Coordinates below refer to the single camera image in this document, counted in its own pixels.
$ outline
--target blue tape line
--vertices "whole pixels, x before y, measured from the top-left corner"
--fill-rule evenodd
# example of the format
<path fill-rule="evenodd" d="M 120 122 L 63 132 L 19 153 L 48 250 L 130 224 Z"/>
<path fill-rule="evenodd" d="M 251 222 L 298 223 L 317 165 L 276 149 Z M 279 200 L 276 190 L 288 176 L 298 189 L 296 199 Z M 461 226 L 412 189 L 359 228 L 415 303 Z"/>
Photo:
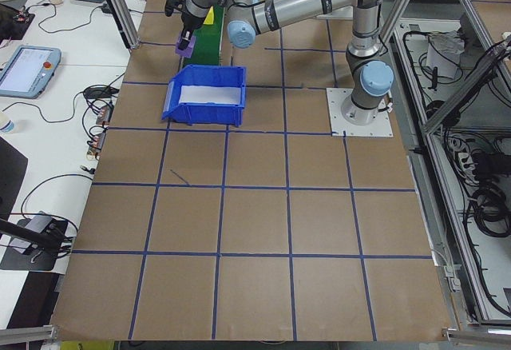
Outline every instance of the blue tape line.
<path fill-rule="evenodd" d="M 344 145 L 344 153 L 346 154 L 346 167 L 348 172 L 348 182 L 350 184 L 350 193 L 351 193 L 351 204 L 353 206 L 353 216 L 355 218 L 355 230 L 357 233 L 357 242 L 358 242 L 358 250 L 360 252 L 360 264 L 362 266 L 362 278 L 364 282 L 364 288 L 366 291 L 366 302 L 367 302 L 367 311 L 369 312 L 369 321 L 370 321 L 370 330 L 373 335 L 373 340 L 378 340 L 378 335 L 376 333 L 376 326 L 374 325 L 374 315 L 373 315 L 373 308 L 371 306 L 370 302 L 370 293 L 369 293 L 369 283 L 367 281 L 367 271 L 366 271 L 366 264 L 364 262 L 363 258 L 363 248 L 362 248 L 362 238 L 360 237 L 360 226 L 358 225 L 358 214 L 357 214 L 357 205 L 355 202 L 355 191 L 353 189 L 353 177 L 351 176 L 351 165 L 350 165 L 350 154 L 348 152 L 348 145 L 347 145 L 347 136 L 346 132 L 343 136 L 343 145 Z"/>
<path fill-rule="evenodd" d="M 338 88 L 339 84 L 337 82 L 337 73 L 335 72 L 334 47 L 332 45 L 332 36 L 331 36 L 331 32 L 330 32 L 330 23 L 328 22 L 328 20 L 327 20 L 327 34 L 328 34 L 328 44 L 330 45 L 330 58 L 332 60 L 332 70 L 334 72 L 334 87 Z"/>
<path fill-rule="evenodd" d="M 470 0 L 471 2 L 486 2 L 489 4 L 511 4 L 511 1 L 488 1 L 488 0 Z"/>
<path fill-rule="evenodd" d="M 144 245 L 144 252 L 145 253 L 144 253 L 143 257 L 142 257 L 141 272 L 140 272 L 140 275 L 139 275 L 139 278 L 138 278 L 137 296 L 135 297 L 135 303 L 133 305 L 132 320 L 131 320 L 131 325 L 129 327 L 129 334 L 128 334 L 128 338 L 129 339 L 133 338 L 133 330 L 135 329 L 135 322 L 137 320 L 138 302 L 139 302 L 140 294 L 141 294 L 141 290 L 142 290 L 142 281 L 144 279 L 144 272 L 145 272 L 145 262 L 146 262 L 146 259 L 147 259 L 147 254 L 146 253 L 147 253 L 147 251 L 149 249 L 149 240 L 151 238 L 151 230 L 153 228 L 154 213 L 155 213 L 155 210 L 156 210 L 156 202 L 157 202 L 157 199 L 158 199 L 158 191 L 159 191 L 159 186 L 158 185 L 160 184 L 161 174 L 163 173 L 163 166 L 164 166 L 164 161 L 165 161 L 165 152 L 167 151 L 167 144 L 168 144 L 169 134 L 170 134 L 170 132 L 167 130 L 167 132 L 165 133 L 165 140 L 164 140 L 164 144 L 163 144 L 163 149 L 161 151 L 160 168 L 159 168 L 159 171 L 158 171 L 158 178 L 156 179 L 156 188 L 154 189 L 153 206 L 152 206 L 152 209 L 151 209 L 151 214 L 150 214 L 150 217 L 149 217 L 147 233 L 146 233 L 146 236 L 145 236 L 145 245 Z"/>
<path fill-rule="evenodd" d="M 291 192 L 355 192 L 355 193 L 415 193 L 415 189 L 373 189 L 373 188 L 315 188 L 301 186 L 244 186 L 244 185 L 199 185 L 199 184 L 143 184 L 138 182 L 93 182 L 92 186 L 140 186 L 161 188 L 194 188 L 194 189 L 245 189 L 245 190 L 289 190 Z"/>
<path fill-rule="evenodd" d="M 223 130 L 210 130 L 210 129 L 173 129 L 170 126 L 170 129 L 167 127 L 161 126 L 160 128 L 149 128 L 149 127 L 140 127 L 140 126 L 110 126 L 110 130 L 140 130 L 140 131 L 155 131 L 159 132 L 161 130 L 170 130 L 174 133 L 225 133 Z M 264 130 L 230 130 L 229 133 L 237 133 L 237 134 L 278 134 L 284 135 L 285 132 L 280 132 L 278 130 L 275 131 L 264 131 Z M 320 133 L 320 132 L 287 132 L 288 135 L 296 135 L 296 136 L 331 136 L 331 133 Z"/>
<path fill-rule="evenodd" d="M 217 252 L 165 252 L 144 250 L 84 250 L 75 249 L 73 254 L 81 255 L 110 255 L 110 256 L 168 256 L 168 257 L 254 257 L 254 258 L 338 258 L 338 259 L 364 259 L 364 260 L 433 260 L 432 256 L 406 255 L 406 254 L 314 254 L 314 253 L 217 253 Z"/>
<path fill-rule="evenodd" d="M 176 44 L 165 44 L 162 42 L 149 42 L 149 41 L 141 41 L 141 44 L 153 45 L 153 46 L 176 46 Z"/>
<path fill-rule="evenodd" d="M 289 254 L 285 253 L 221 253 L 221 257 L 256 257 L 256 258 L 289 258 Z"/>
<path fill-rule="evenodd" d="M 168 82 L 123 81 L 122 83 L 130 85 L 168 85 Z"/>
<path fill-rule="evenodd" d="M 282 70 L 282 99 L 283 99 L 283 123 L 284 123 L 284 156 L 286 164 L 286 208 L 287 208 L 287 244 L 289 246 L 289 284 L 291 293 L 291 326 L 293 330 L 293 341 L 298 340 L 296 329 L 296 306 L 295 306 L 295 272 L 293 266 L 293 240 L 291 231 L 291 202 L 289 182 L 289 146 L 287 143 L 287 103 L 286 103 L 286 74 L 283 52 L 283 33 L 279 30 L 280 38 L 280 68 Z"/>
<path fill-rule="evenodd" d="M 144 279 L 145 261 L 147 257 L 142 256 L 141 271 L 138 275 L 137 294 L 135 295 L 135 302 L 133 304 L 133 312 L 131 315 L 131 324 L 129 326 L 128 338 L 132 339 L 133 331 L 135 330 L 135 321 L 137 320 L 138 302 L 141 298 L 142 280 Z"/>
<path fill-rule="evenodd" d="M 222 247 L 222 224 L 224 222 L 224 200 L 225 200 L 225 177 L 227 176 L 227 159 L 229 147 L 229 127 L 225 127 L 225 140 L 224 140 L 224 166 L 222 168 L 222 186 L 220 195 L 220 215 L 218 218 L 218 237 L 216 239 L 216 263 L 215 263 L 215 290 L 213 293 L 213 320 L 211 339 L 216 338 L 216 316 L 218 310 L 218 282 L 220 278 L 220 251 Z"/>
<path fill-rule="evenodd" d="M 265 50 L 272 50 L 277 51 L 280 50 L 280 48 L 272 48 L 270 46 L 267 46 L 264 48 Z M 318 53 L 346 53 L 345 50 L 337 50 L 332 49 L 332 46 L 330 46 L 330 49 L 316 49 L 316 48 L 282 48 L 284 52 L 318 52 Z"/>

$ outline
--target metal mounting plate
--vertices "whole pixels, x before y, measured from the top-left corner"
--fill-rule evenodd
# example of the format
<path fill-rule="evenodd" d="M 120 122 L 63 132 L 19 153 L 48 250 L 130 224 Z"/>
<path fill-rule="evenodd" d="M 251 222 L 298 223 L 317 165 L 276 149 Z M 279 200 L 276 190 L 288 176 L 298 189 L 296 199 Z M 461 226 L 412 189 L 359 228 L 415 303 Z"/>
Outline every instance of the metal mounting plate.
<path fill-rule="evenodd" d="M 353 89 L 351 88 L 327 88 L 328 111 L 330 113 L 330 126 L 332 136 L 348 137 L 393 137 L 387 112 L 378 113 L 375 120 L 367 126 L 357 126 L 348 122 L 341 114 L 341 105 Z"/>

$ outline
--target metal pole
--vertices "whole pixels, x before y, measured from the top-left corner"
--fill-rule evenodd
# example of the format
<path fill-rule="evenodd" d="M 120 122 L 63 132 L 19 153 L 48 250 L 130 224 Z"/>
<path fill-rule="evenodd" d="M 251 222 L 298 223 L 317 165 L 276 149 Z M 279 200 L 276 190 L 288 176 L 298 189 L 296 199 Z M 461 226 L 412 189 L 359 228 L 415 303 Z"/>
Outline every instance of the metal pole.
<path fill-rule="evenodd" d="M 511 336 L 506 334 L 490 334 L 484 332 L 467 332 L 458 331 L 448 328 L 444 331 L 444 336 L 450 342 L 455 344 L 483 344 L 483 345 L 500 345 L 509 348 L 511 346 Z"/>
<path fill-rule="evenodd" d="M 401 18 L 402 14 L 405 13 L 405 9 L 408 6 L 410 0 L 395 0 L 394 6 L 392 6 L 392 10 L 389 13 L 385 24 L 383 25 L 382 32 L 380 37 L 383 41 L 383 44 L 387 44 L 394 32 L 394 28 Z"/>
<path fill-rule="evenodd" d="M 35 340 L 52 340 L 57 335 L 54 326 L 42 326 L 40 328 L 8 328 L 0 330 L 0 345 L 21 344 Z"/>
<path fill-rule="evenodd" d="M 133 24 L 131 14 L 125 0 L 106 0 L 109 5 L 113 19 L 117 24 L 117 29 L 121 34 L 122 41 L 126 49 L 136 49 L 140 46 L 137 28 Z"/>

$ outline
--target wire bundle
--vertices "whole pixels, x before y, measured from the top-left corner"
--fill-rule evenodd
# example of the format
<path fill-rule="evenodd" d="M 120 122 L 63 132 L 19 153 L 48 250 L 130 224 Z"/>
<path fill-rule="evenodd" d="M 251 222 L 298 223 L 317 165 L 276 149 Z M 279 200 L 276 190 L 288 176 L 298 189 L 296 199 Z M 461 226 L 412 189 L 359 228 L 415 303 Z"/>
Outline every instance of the wire bundle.
<path fill-rule="evenodd" d="M 497 141 L 501 141 L 504 138 L 511 138 L 511 136 L 497 136 L 491 141 L 480 133 L 466 131 L 451 133 L 450 128 L 444 128 L 442 144 L 463 192 L 462 224 L 470 252 L 475 260 L 479 281 L 491 305 L 497 311 L 511 317 L 511 312 L 500 306 L 488 289 L 482 267 L 482 259 L 477 252 L 477 246 L 474 244 L 469 230 L 469 225 L 473 221 L 477 228 L 485 235 L 495 238 L 507 238 L 511 236 L 511 212 L 505 204 L 504 193 L 495 183 L 498 181 L 498 178 L 495 178 L 495 181 L 478 181 L 471 173 L 473 164 L 463 165 L 457 159 L 461 151 L 469 156 L 477 152 L 501 153 Z"/>

